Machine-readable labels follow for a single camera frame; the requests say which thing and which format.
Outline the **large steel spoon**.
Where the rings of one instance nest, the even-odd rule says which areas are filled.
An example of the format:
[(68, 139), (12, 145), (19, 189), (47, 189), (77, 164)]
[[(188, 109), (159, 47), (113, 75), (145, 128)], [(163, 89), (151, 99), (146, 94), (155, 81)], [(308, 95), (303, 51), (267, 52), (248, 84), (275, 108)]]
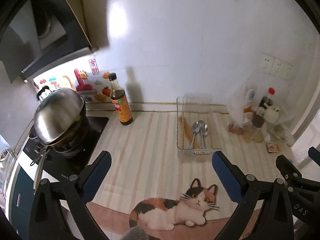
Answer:
[(196, 137), (197, 133), (199, 133), (199, 131), (200, 131), (200, 127), (199, 127), (199, 122), (198, 121), (196, 121), (196, 122), (194, 122), (192, 124), (191, 131), (192, 131), (193, 137), (192, 137), (192, 140), (191, 140), (189, 148), (193, 149), (194, 148), (195, 137)]

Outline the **teal cabinet drawers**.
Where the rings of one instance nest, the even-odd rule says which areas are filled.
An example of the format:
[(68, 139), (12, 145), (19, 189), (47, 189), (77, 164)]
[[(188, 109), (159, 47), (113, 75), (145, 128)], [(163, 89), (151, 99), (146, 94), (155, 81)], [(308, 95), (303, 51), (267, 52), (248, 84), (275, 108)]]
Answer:
[(10, 188), (8, 214), (9, 222), (21, 239), (29, 239), (29, 221), (33, 201), (33, 180), (18, 165)]

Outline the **black gas stove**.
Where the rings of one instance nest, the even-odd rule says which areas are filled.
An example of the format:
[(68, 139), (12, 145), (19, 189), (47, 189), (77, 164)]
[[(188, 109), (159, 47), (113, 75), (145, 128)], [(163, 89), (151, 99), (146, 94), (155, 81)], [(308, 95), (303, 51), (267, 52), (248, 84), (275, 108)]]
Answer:
[[(108, 121), (108, 117), (88, 116), (85, 135), (76, 137), (66, 145), (48, 148), (42, 175), (57, 181), (73, 174), (79, 175), (86, 167)], [(43, 148), (32, 127), (18, 158), (18, 163), (31, 179), (35, 178)]]

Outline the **clutter of bags and jars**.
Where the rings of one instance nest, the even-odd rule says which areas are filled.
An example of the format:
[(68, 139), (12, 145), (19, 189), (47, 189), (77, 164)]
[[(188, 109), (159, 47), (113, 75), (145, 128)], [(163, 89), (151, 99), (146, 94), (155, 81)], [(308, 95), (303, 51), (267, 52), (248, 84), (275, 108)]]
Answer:
[(232, 95), (227, 103), (231, 118), (228, 131), (242, 136), (245, 142), (264, 142), (268, 153), (280, 152), (281, 140), (292, 147), (295, 139), (285, 125), (292, 117), (282, 105), (275, 103), (275, 89), (268, 88), (260, 100), (256, 99), (257, 91), (256, 86), (244, 83)]

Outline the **steel wok with lid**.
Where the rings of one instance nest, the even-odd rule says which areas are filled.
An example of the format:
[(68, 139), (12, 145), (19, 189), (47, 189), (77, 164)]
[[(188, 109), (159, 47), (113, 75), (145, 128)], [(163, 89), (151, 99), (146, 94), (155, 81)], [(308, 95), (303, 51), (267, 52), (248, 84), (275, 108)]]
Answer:
[(43, 99), (33, 119), (36, 137), (44, 145), (33, 183), (36, 193), (48, 148), (59, 147), (85, 135), (86, 106), (84, 98), (70, 88), (60, 88)]

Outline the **striped cat table mat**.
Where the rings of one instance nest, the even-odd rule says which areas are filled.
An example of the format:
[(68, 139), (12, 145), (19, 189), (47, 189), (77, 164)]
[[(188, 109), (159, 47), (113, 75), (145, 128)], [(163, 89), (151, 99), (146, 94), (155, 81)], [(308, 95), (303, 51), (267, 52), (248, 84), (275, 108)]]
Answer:
[[(89, 161), (91, 164), (101, 151), (112, 155), (112, 166), (93, 202), (87, 207), (98, 225), (111, 239), (120, 239), (129, 230), (129, 214), (144, 199), (161, 197), (178, 199), (181, 193), (199, 178), (202, 185), (218, 185), (219, 211), (206, 213), (204, 226), (189, 228), (177, 225), (169, 232), (146, 232), (160, 239), (214, 239), (236, 208), (212, 168), (211, 156), (187, 156), (177, 148), (177, 118), (175, 112), (136, 112), (129, 126), (120, 124), (116, 113), (104, 113), (109, 122)], [(206, 144), (216, 141), (229, 161), (244, 174), (253, 174), (258, 180), (273, 182), (281, 178), (276, 168), (276, 158), (284, 154), (294, 161), (293, 153), (281, 142), (280, 153), (268, 153), (265, 143), (243, 141), (241, 136), (228, 132), (229, 116), (210, 113), (188, 114), (185, 119), (204, 121), (214, 126)]]

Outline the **clear plastic organizer bin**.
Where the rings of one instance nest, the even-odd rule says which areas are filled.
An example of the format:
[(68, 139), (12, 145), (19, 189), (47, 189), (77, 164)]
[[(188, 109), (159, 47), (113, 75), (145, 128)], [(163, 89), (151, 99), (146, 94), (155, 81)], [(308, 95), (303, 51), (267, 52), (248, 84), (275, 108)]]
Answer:
[(208, 94), (190, 93), (176, 99), (177, 149), (181, 154), (211, 155), (222, 149), (218, 109)]

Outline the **brown sauce bottle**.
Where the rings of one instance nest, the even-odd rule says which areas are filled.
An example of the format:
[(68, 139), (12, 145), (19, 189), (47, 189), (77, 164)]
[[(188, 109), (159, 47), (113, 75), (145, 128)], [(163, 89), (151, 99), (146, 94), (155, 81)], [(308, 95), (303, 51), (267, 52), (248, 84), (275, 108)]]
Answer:
[(111, 83), (110, 98), (119, 117), (119, 121), (124, 126), (129, 125), (133, 122), (133, 117), (125, 90), (120, 87), (116, 73), (110, 73), (108, 79)]

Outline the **colourful sticker backsplash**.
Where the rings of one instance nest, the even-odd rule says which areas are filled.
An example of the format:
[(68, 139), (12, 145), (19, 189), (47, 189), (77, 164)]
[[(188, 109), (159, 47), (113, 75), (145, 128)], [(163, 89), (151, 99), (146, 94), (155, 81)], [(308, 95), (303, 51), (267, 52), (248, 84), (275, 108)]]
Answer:
[(63, 63), (33, 78), (36, 91), (44, 86), (50, 91), (70, 88), (84, 98), (86, 103), (111, 101), (109, 72), (98, 67), (92, 56), (83, 56)]

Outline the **black range hood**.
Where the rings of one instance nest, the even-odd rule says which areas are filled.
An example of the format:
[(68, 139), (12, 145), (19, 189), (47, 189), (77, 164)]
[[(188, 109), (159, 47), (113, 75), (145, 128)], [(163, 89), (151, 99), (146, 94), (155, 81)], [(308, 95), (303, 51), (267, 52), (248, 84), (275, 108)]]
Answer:
[(1, 0), (1, 63), (10, 82), (94, 50), (82, 0)]

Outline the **white wall sockets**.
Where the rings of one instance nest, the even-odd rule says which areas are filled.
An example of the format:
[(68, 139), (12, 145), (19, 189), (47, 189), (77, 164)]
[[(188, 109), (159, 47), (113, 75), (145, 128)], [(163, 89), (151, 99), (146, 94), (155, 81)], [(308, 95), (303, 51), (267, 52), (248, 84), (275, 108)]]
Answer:
[(259, 68), (263, 73), (283, 80), (292, 80), (295, 77), (293, 65), (269, 54), (262, 54)]

